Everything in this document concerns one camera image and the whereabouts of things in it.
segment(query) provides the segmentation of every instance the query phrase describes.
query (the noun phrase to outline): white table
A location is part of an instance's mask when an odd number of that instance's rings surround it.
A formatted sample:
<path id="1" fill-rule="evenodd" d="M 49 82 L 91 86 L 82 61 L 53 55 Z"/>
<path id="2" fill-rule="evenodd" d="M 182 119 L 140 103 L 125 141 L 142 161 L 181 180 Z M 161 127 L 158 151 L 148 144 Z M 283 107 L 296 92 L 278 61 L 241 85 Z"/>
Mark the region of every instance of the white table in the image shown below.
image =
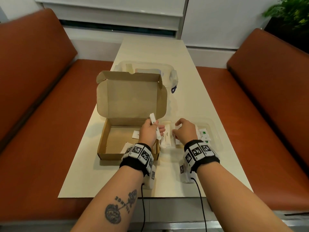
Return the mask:
<path id="1" fill-rule="evenodd" d="M 176 92 L 170 96 L 165 120 L 176 121 L 180 117 L 188 120 L 196 117 L 210 118 L 223 145 L 223 149 L 218 152 L 222 166 L 252 190 L 183 41 L 151 36 L 127 36 L 122 42 L 112 70 L 124 60 L 166 63 L 177 70 L 179 84 Z M 111 163 L 100 164 L 96 154 L 104 121 L 105 118 L 100 117 L 95 107 L 60 191 L 60 198 L 94 197 L 118 170 L 119 163 L 112 163 L 114 166 L 111 166 Z M 144 197 L 199 197 L 195 184 L 180 182 L 179 161 L 182 156 L 181 149 L 178 149 L 177 154 L 160 153 L 154 189 L 145 190 Z"/>

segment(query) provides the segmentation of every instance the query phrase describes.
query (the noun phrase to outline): wrist strap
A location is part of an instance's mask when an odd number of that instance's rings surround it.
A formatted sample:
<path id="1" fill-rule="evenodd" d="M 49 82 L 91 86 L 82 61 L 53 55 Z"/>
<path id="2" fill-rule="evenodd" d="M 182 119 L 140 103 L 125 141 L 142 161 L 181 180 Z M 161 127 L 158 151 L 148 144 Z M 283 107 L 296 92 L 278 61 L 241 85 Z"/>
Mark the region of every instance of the wrist strap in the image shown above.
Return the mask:
<path id="1" fill-rule="evenodd" d="M 144 143 L 137 143 L 130 146 L 122 157 L 120 167 L 127 165 L 143 172 L 144 176 L 150 174 L 154 158 L 151 148 Z"/>
<path id="2" fill-rule="evenodd" d="M 202 140 L 192 140 L 185 144 L 183 158 L 185 168 L 189 172 L 196 172 L 201 164 L 220 163 L 219 158 L 215 155 L 209 144 Z"/>

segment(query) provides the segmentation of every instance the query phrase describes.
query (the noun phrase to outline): open cardboard box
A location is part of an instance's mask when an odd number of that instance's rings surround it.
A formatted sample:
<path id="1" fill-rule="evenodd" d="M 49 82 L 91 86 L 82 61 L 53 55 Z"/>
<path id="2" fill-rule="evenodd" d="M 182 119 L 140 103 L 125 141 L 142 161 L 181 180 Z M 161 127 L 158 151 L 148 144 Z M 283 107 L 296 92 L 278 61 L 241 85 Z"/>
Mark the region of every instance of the open cardboard box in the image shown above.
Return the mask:
<path id="1" fill-rule="evenodd" d="M 145 120 L 154 113 L 164 117 L 167 90 L 160 74 L 102 71 L 96 79 L 98 113 L 106 117 L 98 145 L 101 160 L 121 160 L 126 142 L 135 144 L 133 131 L 139 131 Z M 158 142 L 152 147 L 154 160 L 159 157 Z"/>

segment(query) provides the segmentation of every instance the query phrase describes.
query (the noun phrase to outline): wire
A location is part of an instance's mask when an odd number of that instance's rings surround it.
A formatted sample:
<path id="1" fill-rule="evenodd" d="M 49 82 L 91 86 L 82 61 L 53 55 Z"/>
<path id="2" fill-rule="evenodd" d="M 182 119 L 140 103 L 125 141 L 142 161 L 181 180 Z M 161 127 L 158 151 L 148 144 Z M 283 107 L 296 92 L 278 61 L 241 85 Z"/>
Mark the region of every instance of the wire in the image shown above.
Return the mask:
<path id="1" fill-rule="evenodd" d="M 143 222 L 143 227 L 141 228 L 141 232 L 144 229 L 145 226 L 145 220 L 146 220 L 146 216 L 145 216 L 145 205 L 144 205 L 144 196 L 143 196 L 143 185 L 144 183 L 141 185 L 141 200 L 143 201 L 143 210 L 144 210 L 144 222 Z"/>
<path id="2" fill-rule="evenodd" d="M 198 189 L 198 192 L 200 194 L 200 198 L 201 198 L 201 204 L 202 204 L 202 210 L 203 210 L 203 216 L 204 216 L 204 222 L 205 222 L 205 229 L 206 229 L 206 232 L 207 232 L 207 225 L 206 225 L 206 219 L 205 219 L 205 213 L 204 213 L 204 207 L 203 207 L 203 201 L 202 201 L 202 195 L 201 195 L 201 191 L 200 191 L 200 188 L 198 187 L 198 184 L 196 182 L 196 180 L 194 178 L 191 178 L 195 181 L 196 183 L 196 186 L 197 186 L 197 189 Z"/>

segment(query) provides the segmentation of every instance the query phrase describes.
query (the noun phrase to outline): box flap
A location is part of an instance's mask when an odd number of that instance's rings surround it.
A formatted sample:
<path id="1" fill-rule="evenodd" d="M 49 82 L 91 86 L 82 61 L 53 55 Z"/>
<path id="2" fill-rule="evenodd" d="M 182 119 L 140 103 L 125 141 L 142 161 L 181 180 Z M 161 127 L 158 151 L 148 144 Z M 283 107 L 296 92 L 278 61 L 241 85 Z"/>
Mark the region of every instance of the box flap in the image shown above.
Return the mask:
<path id="1" fill-rule="evenodd" d="M 96 79 L 98 113 L 106 118 L 157 119 L 166 113 L 167 90 L 159 74 L 102 71 Z"/>

